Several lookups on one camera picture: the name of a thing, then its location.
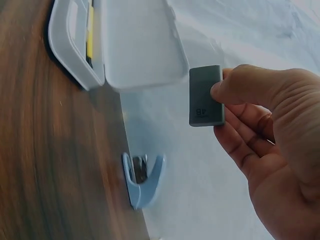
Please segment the wooden surface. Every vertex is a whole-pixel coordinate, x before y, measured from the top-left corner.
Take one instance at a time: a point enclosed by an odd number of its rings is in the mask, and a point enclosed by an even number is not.
[[[49,57],[51,0],[0,0],[0,240],[146,240],[129,205],[120,98]]]

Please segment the finger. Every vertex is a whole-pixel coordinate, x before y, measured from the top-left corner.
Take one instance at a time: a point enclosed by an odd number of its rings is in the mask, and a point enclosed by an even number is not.
[[[256,134],[251,128],[240,121],[228,108],[225,109],[225,120],[237,131],[245,144],[260,158],[275,153],[276,146]]]
[[[225,80],[212,87],[212,97],[224,104],[251,103],[271,111],[275,107],[274,96],[282,89],[286,79],[283,71],[269,70],[251,65],[240,65],[224,74]]]
[[[232,72],[233,68],[224,68],[222,69],[223,79],[226,79],[229,74]]]
[[[245,103],[242,105],[226,105],[226,107],[245,125],[258,135],[275,143],[274,121],[272,113],[257,105]]]
[[[224,150],[248,178],[252,169],[259,162],[259,156],[246,145],[243,138],[228,122],[224,126],[215,127],[214,134]]]

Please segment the open plastic case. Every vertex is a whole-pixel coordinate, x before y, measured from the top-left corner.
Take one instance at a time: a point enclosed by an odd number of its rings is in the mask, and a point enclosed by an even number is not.
[[[55,0],[50,48],[85,90],[117,91],[188,80],[189,64],[166,0],[94,0],[92,68],[86,61],[88,0]]]

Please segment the black object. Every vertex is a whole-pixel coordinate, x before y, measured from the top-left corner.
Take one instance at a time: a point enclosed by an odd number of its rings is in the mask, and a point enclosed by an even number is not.
[[[225,105],[210,95],[211,87],[223,78],[219,65],[203,66],[190,70],[190,113],[192,127],[220,126],[225,124]]]

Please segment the fingernail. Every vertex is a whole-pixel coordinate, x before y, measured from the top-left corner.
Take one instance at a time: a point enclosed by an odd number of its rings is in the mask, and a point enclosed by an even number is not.
[[[220,85],[221,85],[221,82],[217,82],[215,85],[212,86],[212,88],[210,90],[210,93],[211,93],[212,96],[217,95],[218,90],[220,88]]]

